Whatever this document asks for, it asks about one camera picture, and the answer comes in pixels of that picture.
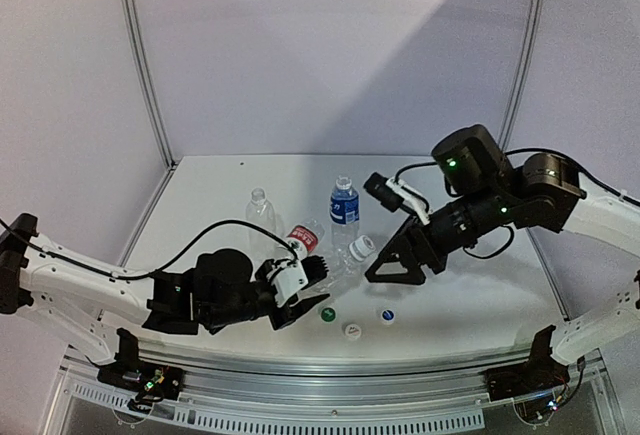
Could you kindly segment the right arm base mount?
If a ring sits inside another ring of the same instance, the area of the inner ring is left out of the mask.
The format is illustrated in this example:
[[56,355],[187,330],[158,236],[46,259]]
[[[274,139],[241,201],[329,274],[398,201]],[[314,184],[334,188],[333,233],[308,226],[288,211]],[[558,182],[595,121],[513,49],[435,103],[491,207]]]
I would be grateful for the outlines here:
[[535,334],[526,361],[490,368],[483,375],[489,400],[511,400],[517,417],[532,426],[548,422],[575,397],[584,380],[586,360],[581,356],[578,381],[570,390],[569,366],[552,358],[555,329],[550,325]]

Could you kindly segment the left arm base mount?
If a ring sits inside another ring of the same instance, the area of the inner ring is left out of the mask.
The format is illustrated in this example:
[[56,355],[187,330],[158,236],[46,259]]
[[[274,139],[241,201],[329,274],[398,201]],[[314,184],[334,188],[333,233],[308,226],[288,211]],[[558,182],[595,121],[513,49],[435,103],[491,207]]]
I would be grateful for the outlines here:
[[149,414],[156,403],[177,401],[184,385],[184,370],[144,361],[138,339],[124,328],[116,330],[118,348],[112,363],[101,365],[97,380],[132,393],[127,409]]

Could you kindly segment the blue bottle cap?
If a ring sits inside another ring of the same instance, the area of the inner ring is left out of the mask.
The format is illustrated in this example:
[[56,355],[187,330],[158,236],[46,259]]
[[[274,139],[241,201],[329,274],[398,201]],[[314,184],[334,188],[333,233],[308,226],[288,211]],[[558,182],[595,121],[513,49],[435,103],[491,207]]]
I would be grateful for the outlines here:
[[384,308],[379,312],[379,320],[384,325],[392,325],[395,323],[396,314],[390,308]]

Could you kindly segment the green bottle cap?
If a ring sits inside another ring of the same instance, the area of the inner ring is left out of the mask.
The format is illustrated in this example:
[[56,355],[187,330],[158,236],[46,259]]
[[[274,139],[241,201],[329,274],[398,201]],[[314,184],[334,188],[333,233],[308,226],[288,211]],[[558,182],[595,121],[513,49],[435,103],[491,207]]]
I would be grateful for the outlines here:
[[337,312],[331,306],[323,307],[319,312],[320,318],[325,323],[332,323],[337,318]]

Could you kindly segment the red label water bottle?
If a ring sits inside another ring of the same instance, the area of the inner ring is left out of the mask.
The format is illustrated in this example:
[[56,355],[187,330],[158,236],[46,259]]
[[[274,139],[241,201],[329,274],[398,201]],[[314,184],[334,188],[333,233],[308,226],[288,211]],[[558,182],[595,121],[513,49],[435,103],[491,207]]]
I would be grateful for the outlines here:
[[316,250],[324,235],[324,226],[315,218],[308,218],[295,225],[285,241],[299,259],[304,259]]

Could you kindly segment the clear bottle white cap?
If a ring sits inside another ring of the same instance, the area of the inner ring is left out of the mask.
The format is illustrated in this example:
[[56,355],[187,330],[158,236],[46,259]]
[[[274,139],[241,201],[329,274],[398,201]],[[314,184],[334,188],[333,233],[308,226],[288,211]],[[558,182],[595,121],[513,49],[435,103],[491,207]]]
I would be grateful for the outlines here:
[[328,266],[327,276],[333,278],[333,284],[329,290],[347,288],[355,283],[362,275],[364,263],[373,255],[362,262],[358,262],[351,257],[348,249],[349,244],[334,249],[326,259]]

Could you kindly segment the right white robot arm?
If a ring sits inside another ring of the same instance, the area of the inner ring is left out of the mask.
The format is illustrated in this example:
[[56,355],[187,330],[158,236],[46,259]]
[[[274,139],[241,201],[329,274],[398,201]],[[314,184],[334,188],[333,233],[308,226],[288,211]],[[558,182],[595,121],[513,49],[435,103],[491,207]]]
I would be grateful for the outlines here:
[[365,191],[390,212],[408,217],[386,243],[365,277],[371,283],[421,285],[429,268],[439,274],[450,253],[470,249],[497,228],[538,227],[599,240],[639,253],[639,203],[597,180],[560,152],[529,148],[515,167],[489,131],[459,129],[431,151],[452,200],[430,211],[426,199],[399,175],[373,173]]

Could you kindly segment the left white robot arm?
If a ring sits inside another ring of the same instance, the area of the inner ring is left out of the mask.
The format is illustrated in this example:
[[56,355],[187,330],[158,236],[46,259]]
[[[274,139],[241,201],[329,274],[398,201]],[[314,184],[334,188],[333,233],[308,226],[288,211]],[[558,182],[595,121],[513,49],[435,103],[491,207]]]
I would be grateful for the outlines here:
[[136,357],[136,338],[103,325],[98,311],[148,331],[215,335],[263,317],[280,330],[325,299],[300,298],[327,277],[328,268],[322,257],[294,242],[281,240],[284,254],[259,268],[238,250],[220,249],[199,255],[182,273],[167,265],[132,271],[63,248],[38,232],[37,222],[23,213],[1,225],[2,314],[30,320],[92,363],[108,365],[128,389],[148,381],[148,367]]

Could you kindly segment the blue label water bottle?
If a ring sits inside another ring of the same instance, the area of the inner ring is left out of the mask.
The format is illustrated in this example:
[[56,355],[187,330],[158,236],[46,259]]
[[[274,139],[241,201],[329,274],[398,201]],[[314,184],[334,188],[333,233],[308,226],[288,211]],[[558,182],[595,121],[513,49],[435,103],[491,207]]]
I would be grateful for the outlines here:
[[336,249],[346,248],[359,236],[360,197],[353,181],[337,177],[330,196],[331,239]]

